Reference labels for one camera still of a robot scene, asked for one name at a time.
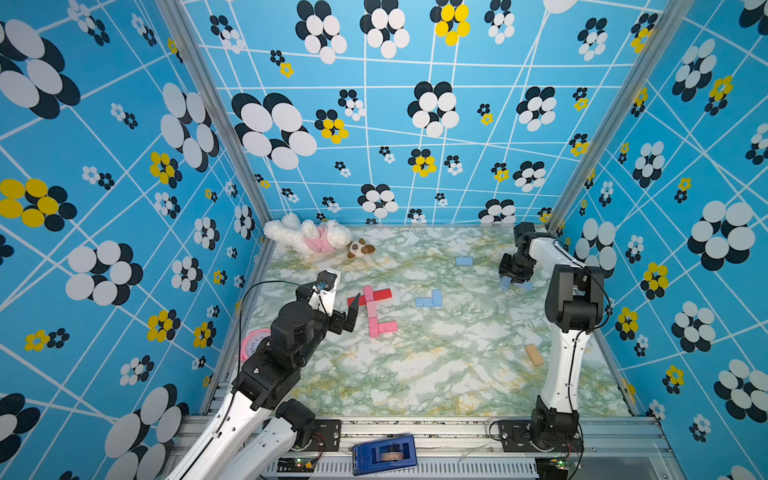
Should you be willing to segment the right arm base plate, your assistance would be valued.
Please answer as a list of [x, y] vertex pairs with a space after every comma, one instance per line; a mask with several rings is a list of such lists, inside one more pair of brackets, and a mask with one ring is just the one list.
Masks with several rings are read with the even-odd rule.
[[583, 438], [579, 433], [546, 435], [539, 444], [533, 442], [529, 420], [496, 420], [489, 435], [502, 444], [505, 453], [580, 453]]

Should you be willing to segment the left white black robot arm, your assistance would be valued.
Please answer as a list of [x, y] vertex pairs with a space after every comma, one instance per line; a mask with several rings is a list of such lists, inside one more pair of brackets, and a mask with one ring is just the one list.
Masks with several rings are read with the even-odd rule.
[[359, 299], [334, 309], [340, 274], [324, 270], [299, 285], [270, 325], [270, 335], [238, 367], [230, 391], [170, 479], [256, 479], [294, 446], [311, 439], [315, 414], [288, 400], [317, 347], [331, 332], [355, 329]]

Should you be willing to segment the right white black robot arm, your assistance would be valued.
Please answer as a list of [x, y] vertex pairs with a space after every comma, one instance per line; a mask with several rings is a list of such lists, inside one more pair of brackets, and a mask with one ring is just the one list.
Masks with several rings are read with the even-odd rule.
[[605, 313], [604, 273], [573, 257], [530, 222], [516, 225], [513, 234], [516, 250], [503, 255], [500, 276], [524, 284], [537, 266], [550, 275], [544, 314], [551, 351], [531, 415], [530, 441], [541, 450], [552, 450], [563, 443], [573, 445], [581, 435], [578, 386], [586, 346]]

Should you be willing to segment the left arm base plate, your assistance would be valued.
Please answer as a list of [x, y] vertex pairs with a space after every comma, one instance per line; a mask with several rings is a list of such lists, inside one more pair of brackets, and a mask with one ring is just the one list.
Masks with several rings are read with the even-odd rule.
[[310, 431], [309, 443], [301, 452], [338, 452], [341, 440], [342, 421], [338, 419], [316, 419]]

